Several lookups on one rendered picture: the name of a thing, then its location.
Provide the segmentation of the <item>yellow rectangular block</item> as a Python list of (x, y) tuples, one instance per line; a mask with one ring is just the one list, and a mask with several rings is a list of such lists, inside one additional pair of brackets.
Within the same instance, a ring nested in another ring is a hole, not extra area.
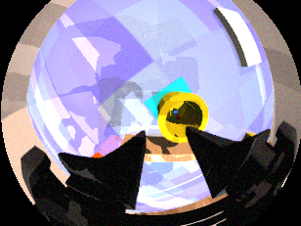
[(256, 133), (253, 133), (253, 132), (246, 133), (246, 132), (245, 132), (244, 139), (248, 139), (248, 137), (252, 137), (252, 136), (254, 136), (254, 135), (256, 135)]

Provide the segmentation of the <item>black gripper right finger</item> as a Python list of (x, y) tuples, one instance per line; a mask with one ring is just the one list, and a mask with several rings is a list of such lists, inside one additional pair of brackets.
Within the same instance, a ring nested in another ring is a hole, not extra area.
[(211, 199), (226, 195), (226, 188), (244, 167), (250, 153), (269, 140), (271, 129), (263, 129), (248, 139), (234, 141), (194, 127), (186, 127), (188, 144), (205, 177)]

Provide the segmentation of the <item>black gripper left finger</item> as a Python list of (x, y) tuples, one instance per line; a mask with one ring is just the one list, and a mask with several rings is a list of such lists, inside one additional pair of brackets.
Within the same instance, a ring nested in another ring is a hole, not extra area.
[(144, 129), (105, 157), (84, 157), (63, 152), (57, 154), (68, 173), (80, 179), (102, 184), (117, 200), (126, 204), (126, 210), (135, 211), (144, 159), (146, 159)]

